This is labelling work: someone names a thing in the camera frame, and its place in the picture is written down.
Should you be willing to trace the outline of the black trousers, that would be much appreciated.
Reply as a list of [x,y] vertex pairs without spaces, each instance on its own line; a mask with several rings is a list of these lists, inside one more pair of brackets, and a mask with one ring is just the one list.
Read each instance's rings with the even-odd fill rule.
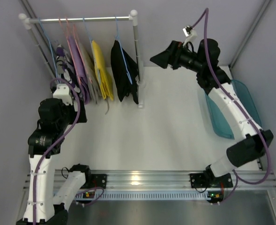
[[119,41],[115,40],[111,48],[111,67],[120,102],[130,94],[133,101],[138,104],[138,76],[137,63],[122,48]]

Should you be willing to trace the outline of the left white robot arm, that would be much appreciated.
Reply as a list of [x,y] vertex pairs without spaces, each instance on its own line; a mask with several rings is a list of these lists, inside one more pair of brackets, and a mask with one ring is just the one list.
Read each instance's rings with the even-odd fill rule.
[[77,123],[87,122],[83,102],[64,104],[48,98],[40,103],[37,127],[28,138],[30,188],[25,213],[18,225],[65,225],[77,192],[91,180],[89,166],[70,168],[57,194],[53,193],[55,164],[61,145]]

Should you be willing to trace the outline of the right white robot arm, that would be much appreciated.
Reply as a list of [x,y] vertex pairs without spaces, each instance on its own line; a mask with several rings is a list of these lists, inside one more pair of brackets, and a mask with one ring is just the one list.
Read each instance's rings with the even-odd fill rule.
[[204,174],[207,179],[214,182],[236,168],[266,156],[266,174],[260,181],[249,182],[260,184],[271,172],[269,146],[274,135],[271,130],[263,130],[247,112],[234,90],[232,80],[218,66],[219,55],[220,48],[214,39],[203,39],[197,52],[173,40],[166,50],[152,56],[150,61],[163,69],[184,67],[196,72],[198,85],[217,105],[233,132],[236,143],[220,159],[206,167]]

